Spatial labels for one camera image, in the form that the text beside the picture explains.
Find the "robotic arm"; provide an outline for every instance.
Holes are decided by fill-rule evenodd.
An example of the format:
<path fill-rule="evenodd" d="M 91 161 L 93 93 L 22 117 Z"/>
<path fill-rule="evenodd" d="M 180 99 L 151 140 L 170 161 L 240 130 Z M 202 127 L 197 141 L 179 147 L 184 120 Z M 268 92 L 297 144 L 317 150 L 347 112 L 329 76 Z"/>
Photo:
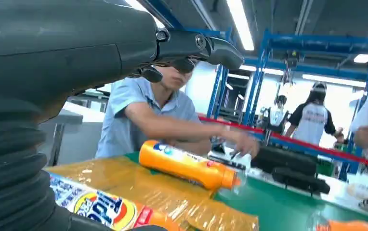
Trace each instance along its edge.
<path fill-rule="evenodd" d="M 237 69 L 229 43 L 157 30 L 151 15 L 102 0 L 0 0 L 0 100 L 57 115 L 66 98 L 126 76 L 160 81 L 151 65 L 188 71 L 186 58 Z"/>
<path fill-rule="evenodd" d="M 151 65 L 189 72 L 188 58 L 243 63 L 223 40 L 157 30 L 148 13 L 106 0 L 0 0 L 0 231 L 109 230 L 55 204 L 38 123 L 85 89 L 129 75 L 160 81 Z"/>

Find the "yellow plastic packaging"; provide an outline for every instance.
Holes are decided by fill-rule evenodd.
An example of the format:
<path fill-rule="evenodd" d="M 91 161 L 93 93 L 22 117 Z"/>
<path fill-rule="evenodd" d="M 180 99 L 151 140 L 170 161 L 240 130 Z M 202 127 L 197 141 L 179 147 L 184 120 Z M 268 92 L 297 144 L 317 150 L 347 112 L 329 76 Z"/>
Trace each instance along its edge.
<path fill-rule="evenodd" d="M 207 190 L 138 164 L 138 153 L 46 170 L 106 193 L 146 205 L 170 217 L 185 231 L 258 231 L 256 216 L 211 199 Z"/>
<path fill-rule="evenodd" d="M 125 231 L 148 225 L 157 225 L 168 231 L 181 230 L 170 217 L 153 208 L 90 188 L 55 174 L 51 174 L 51 188 L 59 206 L 102 223 L 115 231 Z"/>
<path fill-rule="evenodd" d="M 193 155 L 158 141 L 146 141 L 140 149 L 141 165 L 191 180 L 206 189 L 231 189 L 237 173 L 221 163 Z"/>

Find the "red rail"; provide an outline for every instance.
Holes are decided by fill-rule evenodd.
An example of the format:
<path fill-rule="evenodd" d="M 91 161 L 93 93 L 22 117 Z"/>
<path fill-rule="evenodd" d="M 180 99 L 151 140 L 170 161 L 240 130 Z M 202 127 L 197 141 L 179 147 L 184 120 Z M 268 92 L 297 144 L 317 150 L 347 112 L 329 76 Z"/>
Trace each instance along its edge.
<path fill-rule="evenodd" d="M 210 123 L 224 124 L 224 125 L 228 125 L 228 126 L 231 126 L 231 127 L 234 127 L 234 128 L 240 128 L 240 129 L 247 130 L 247 131 L 263 133 L 263 129 L 260 129 L 260 128 L 251 128 L 251 127 L 244 126 L 244 125 L 239 125 L 239 124 L 235 124 L 235 123 L 231 123 L 231 122 L 219 121 L 219 120 L 210 119 L 210 118 L 206 118 L 206 117 L 202 117 L 202 116 L 199 117 L 199 120 L 205 121 L 205 122 L 210 122 Z M 306 143 L 306 142 L 296 140 L 296 139 L 293 139 L 293 138 L 290 138 L 290 137 L 282 136 L 282 135 L 279 135 L 279 134 L 276 134 L 276 133 L 272 133 L 271 136 L 273 136 L 275 138 L 278 138 L 280 140 L 283 140 L 283 141 L 287 141 L 287 142 L 290 142 L 290 143 L 294 143 L 296 145 L 300 145 L 300 146 L 305 147 L 305 148 L 311 148 L 311 149 L 314 149 L 316 151 L 327 153 L 329 155 L 333 155 L 333 156 L 337 156 L 337 157 L 344 158 L 344 159 L 347 159 L 347 160 L 352 160 L 352 161 L 357 161 L 357 162 L 368 164 L 367 159 L 359 157 L 359 156 L 351 155 L 351 154 L 348 154 L 348 153 L 345 153 L 345 152 L 336 151 L 336 150 L 332 150 L 332 149 L 321 148 L 321 147 L 313 145 L 311 143 Z"/>

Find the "tide detergent package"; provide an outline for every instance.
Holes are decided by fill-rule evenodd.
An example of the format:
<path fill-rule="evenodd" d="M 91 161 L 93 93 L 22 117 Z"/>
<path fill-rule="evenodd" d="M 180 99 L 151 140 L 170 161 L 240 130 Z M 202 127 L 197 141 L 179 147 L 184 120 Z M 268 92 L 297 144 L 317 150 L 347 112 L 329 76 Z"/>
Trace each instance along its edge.
<path fill-rule="evenodd" d="M 50 174 L 56 203 L 72 213 L 90 218 L 115 231 L 156 225 L 180 231 L 172 219 L 145 205 L 107 194 L 66 178 Z"/>

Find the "orange bottle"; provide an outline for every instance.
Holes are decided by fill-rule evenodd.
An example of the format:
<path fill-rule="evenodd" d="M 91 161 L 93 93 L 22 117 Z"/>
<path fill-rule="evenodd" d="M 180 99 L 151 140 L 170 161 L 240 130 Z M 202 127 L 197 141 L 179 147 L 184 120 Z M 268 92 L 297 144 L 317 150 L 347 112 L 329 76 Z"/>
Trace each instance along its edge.
<path fill-rule="evenodd" d="M 316 231 L 368 231 L 368 223 L 359 220 L 346 223 L 329 220 L 328 225 L 319 225 Z"/>
<path fill-rule="evenodd" d="M 237 173 L 223 164 L 158 141 L 150 140 L 142 145 L 139 162 L 145 167 L 195 181 L 206 189 L 231 189 L 237 180 Z"/>

